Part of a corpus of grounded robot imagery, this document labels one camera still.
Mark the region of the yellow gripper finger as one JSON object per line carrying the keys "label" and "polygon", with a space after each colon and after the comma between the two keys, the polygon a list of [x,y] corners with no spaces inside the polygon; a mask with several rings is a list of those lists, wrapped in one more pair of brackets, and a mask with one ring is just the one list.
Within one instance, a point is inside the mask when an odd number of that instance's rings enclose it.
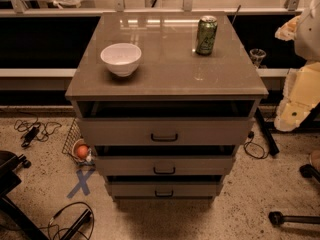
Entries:
{"label": "yellow gripper finger", "polygon": [[287,21],[284,25],[277,29],[275,32],[275,37],[283,41],[294,40],[299,19],[299,16],[295,16]]}
{"label": "yellow gripper finger", "polygon": [[298,128],[320,103],[320,63],[309,63],[299,70],[290,69],[283,88],[274,126],[282,132]]}

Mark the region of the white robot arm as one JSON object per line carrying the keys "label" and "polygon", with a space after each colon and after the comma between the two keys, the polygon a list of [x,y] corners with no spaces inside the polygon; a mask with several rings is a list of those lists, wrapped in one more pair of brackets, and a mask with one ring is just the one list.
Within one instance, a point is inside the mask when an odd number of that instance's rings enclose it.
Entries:
{"label": "white robot arm", "polygon": [[299,70],[289,70],[276,111],[275,128],[289,132],[320,103],[320,0],[312,0],[301,15],[280,27],[275,37],[293,40],[295,53],[306,60]]}

